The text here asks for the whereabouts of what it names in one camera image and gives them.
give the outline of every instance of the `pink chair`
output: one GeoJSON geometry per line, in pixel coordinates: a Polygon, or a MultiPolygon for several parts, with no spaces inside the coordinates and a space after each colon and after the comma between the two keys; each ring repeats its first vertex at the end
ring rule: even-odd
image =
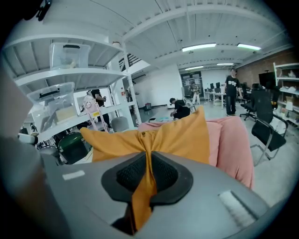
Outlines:
{"type": "MultiPolygon", "coordinates": [[[[207,120],[206,123],[210,136],[210,165],[252,189],[254,166],[248,132],[240,117],[207,120]]],[[[158,129],[163,124],[165,123],[142,123],[138,130],[143,132],[158,129]]]]}

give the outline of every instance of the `ceiling light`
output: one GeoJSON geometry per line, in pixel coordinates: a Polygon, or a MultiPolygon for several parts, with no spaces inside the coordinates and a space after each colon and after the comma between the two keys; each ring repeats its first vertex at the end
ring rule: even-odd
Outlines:
{"type": "Polygon", "coordinates": [[[255,46],[250,46],[250,45],[245,45],[245,44],[238,44],[237,47],[243,47],[243,48],[248,48],[248,49],[253,49],[253,50],[260,50],[262,48],[260,47],[255,47],[255,46]]]}
{"type": "Polygon", "coordinates": [[[202,45],[196,45],[196,46],[191,46],[191,47],[183,47],[182,52],[200,49],[200,48],[214,47],[214,46],[216,46],[216,43],[202,44],[202,45]]]}
{"type": "Polygon", "coordinates": [[[198,69],[198,68],[203,68],[203,66],[191,67],[191,68],[187,68],[185,70],[193,70],[193,69],[198,69]]]}
{"type": "Polygon", "coordinates": [[[217,65],[233,65],[234,63],[218,63],[217,65]]]}

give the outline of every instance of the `man standing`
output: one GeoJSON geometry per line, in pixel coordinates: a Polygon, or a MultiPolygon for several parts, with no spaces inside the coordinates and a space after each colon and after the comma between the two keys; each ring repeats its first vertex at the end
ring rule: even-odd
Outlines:
{"type": "MultiPolygon", "coordinates": [[[[102,97],[100,90],[92,90],[91,91],[92,96],[95,98],[95,101],[98,103],[99,107],[104,106],[104,102],[106,101],[106,97],[102,97]]],[[[110,126],[110,119],[109,119],[109,115],[108,114],[103,114],[103,119],[106,122],[108,128],[111,128],[110,126]]]]}
{"type": "Polygon", "coordinates": [[[169,101],[170,105],[174,104],[174,111],[170,114],[171,117],[181,119],[190,114],[190,109],[185,106],[185,102],[182,99],[171,98],[169,101]]]}
{"type": "Polygon", "coordinates": [[[191,91],[194,93],[192,103],[195,104],[195,100],[197,99],[197,104],[199,105],[200,104],[200,99],[199,99],[200,91],[199,91],[198,85],[196,85],[195,82],[192,82],[191,91]]]}
{"type": "Polygon", "coordinates": [[[236,78],[237,71],[232,69],[230,71],[231,75],[226,78],[224,90],[226,91],[226,113],[228,116],[235,116],[235,99],[237,97],[237,88],[241,94],[240,82],[236,78]]]}

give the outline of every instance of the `white shelf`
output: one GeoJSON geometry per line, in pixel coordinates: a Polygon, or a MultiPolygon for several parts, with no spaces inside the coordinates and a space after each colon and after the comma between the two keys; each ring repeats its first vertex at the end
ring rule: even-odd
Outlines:
{"type": "Polygon", "coordinates": [[[294,77],[277,77],[277,80],[299,81],[299,78],[294,78],[294,77]]]}
{"type": "Polygon", "coordinates": [[[291,64],[283,64],[283,65],[276,65],[276,68],[280,68],[280,69],[296,69],[299,68],[299,63],[291,63],[291,64]]]}
{"type": "Polygon", "coordinates": [[[123,49],[97,38],[70,34],[26,36],[8,42],[2,49],[14,78],[50,69],[50,44],[56,42],[89,45],[89,67],[104,68],[123,49]]]}
{"type": "Polygon", "coordinates": [[[113,112],[113,111],[116,111],[116,110],[121,110],[122,108],[129,107],[131,105],[134,105],[134,101],[124,102],[124,103],[121,103],[119,105],[113,105],[113,106],[109,106],[109,107],[101,106],[100,107],[100,112],[102,114],[107,114],[107,113],[110,113],[110,112],[113,112]]]}
{"type": "MultiPolygon", "coordinates": [[[[282,105],[286,105],[286,102],[283,102],[283,101],[278,101],[279,104],[282,104],[282,105]]],[[[298,106],[293,106],[293,111],[296,111],[299,113],[299,107],[298,106]]]]}
{"type": "Polygon", "coordinates": [[[284,120],[288,120],[288,121],[290,121],[290,122],[292,122],[293,124],[295,124],[295,125],[299,125],[299,123],[298,122],[296,122],[296,120],[294,120],[294,119],[291,119],[291,118],[284,118],[284,120]]]}
{"type": "Polygon", "coordinates": [[[59,124],[57,126],[54,126],[48,130],[46,130],[45,132],[40,133],[37,137],[38,137],[38,142],[42,142],[44,140],[48,140],[51,137],[53,137],[55,134],[58,134],[64,130],[67,130],[71,127],[74,127],[80,123],[83,123],[85,121],[88,121],[90,118],[88,116],[88,114],[83,115],[83,116],[79,116],[79,117],[75,117],[69,121],[66,121],[63,124],[59,124]]]}
{"type": "Polygon", "coordinates": [[[281,92],[285,92],[285,93],[289,93],[289,94],[293,94],[293,95],[299,95],[299,91],[289,92],[289,91],[284,90],[284,89],[280,89],[279,91],[281,91],[281,92]]]}
{"type": "MultiPolygon", "coordinates": [[[[100,107],[100,112],[101,114],[107,114],[116,110],[120,110],[123,109],[125,107],[129,107],[131,105],[134,105],[134,101],[132,102],[124,102],[122,104],[119,105],[113,105],[113,106],[109,106],[109,107],[100,107]]],[[[44,140],[48,140],[51,137],[53,137],[55,134],[58,134],[64,130],[67,130],[71,127],[74,127],[80,123],[83,123],[85,121],[90,120],[88,114],[82,115],[82,116],[78,116],[75,117],[73,119],[70,119],[68,121],[66,121],[65,123],[59,124],[57,126],[54,126],[48,130],[46,130],[45,132],[42,132],[38,135],[38,142],[42,142],[44,140]]]]}
{"type": "Polygon", "coordinates": [[[39,90],[51,85],[74,82],[75,91],[106,88],[128,73],[98,68],[73,68],[47,70],[16,79],[25,93],[39,90]]]}

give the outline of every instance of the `white label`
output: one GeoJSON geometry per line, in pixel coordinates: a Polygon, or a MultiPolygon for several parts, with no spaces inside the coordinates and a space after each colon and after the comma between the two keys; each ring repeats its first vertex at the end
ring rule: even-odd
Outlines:
{"type": "Polygon", "coordinates": [[[62,177],[64,178],[64,180],[70,180],[76,177],[81,177],[84,176],[85,172],[83,170],[74,172],[74,173],[70,173],[70,174],[63,174],[62,177]]]}

